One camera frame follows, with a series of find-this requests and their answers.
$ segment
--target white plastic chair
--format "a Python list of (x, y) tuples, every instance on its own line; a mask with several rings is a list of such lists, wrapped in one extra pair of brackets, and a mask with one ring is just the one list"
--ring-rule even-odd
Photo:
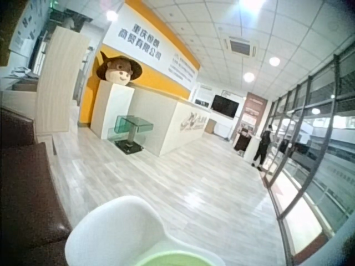
[(192, 252), (225, 266), (217, 255), (170, 236), (158, 213), (134, 196), (114, 199), (86, 215), (70, 234), (65, 257), (69, 266), (134, 266), (170, 250)]

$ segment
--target wooden floor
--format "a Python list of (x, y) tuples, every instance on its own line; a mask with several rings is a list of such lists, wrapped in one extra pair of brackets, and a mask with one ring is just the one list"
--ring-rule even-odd
[(135, 195), (162, 216), (168, 231), (218, 254), (227, 266), (285, 265), (275, 211), (255, 168), (217, 136), (165, 156), (124, 155), (87, 128), (54, 134), (58, 155), (52, 171), (73, 227), (114, 198)]

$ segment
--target person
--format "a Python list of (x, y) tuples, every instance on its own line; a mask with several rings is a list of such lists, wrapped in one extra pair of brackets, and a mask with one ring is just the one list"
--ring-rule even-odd
[(254, 156), (253, 163), (251, 164), (252, 167), (255, 167), (255, 162), (260, 156), (260, 163), (256, 168), (259, 171), (262, 171), (261, 166), (264, 163), (264, 160), (266, 158), (267, 148), (271, 142), (273, 142), (273, 133), (272, 133), (272, 125), (269, 125), (268, 128), (264, 131), (264, 133), (261, 136), (259, 147), (256, 151), (256, 155)]

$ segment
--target sofa cushion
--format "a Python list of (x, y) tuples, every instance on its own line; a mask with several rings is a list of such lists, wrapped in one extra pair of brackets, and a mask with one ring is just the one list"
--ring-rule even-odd
[(21, 255), (19, 265), (21, 266), (65, 266), (66, 240), (49, 243), (37, 248), (27, 250)]
[(66, 239), (70, 224), (57, 198), (45, 144), (1, 152), (2, 234), (15, 249)]
[(35, 144), (33, 120), (1, 108), (1, 147)]

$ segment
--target flat screen tv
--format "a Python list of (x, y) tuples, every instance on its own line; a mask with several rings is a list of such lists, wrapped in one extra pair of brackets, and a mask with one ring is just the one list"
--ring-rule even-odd
[(224, 98), (222, 96), (216, 95), (211, 109), (216, 112), (220, 112), (226, 116), (235, 117), (235, 113), (237, 112), (239, 103), (232, 101), (230, 99)]

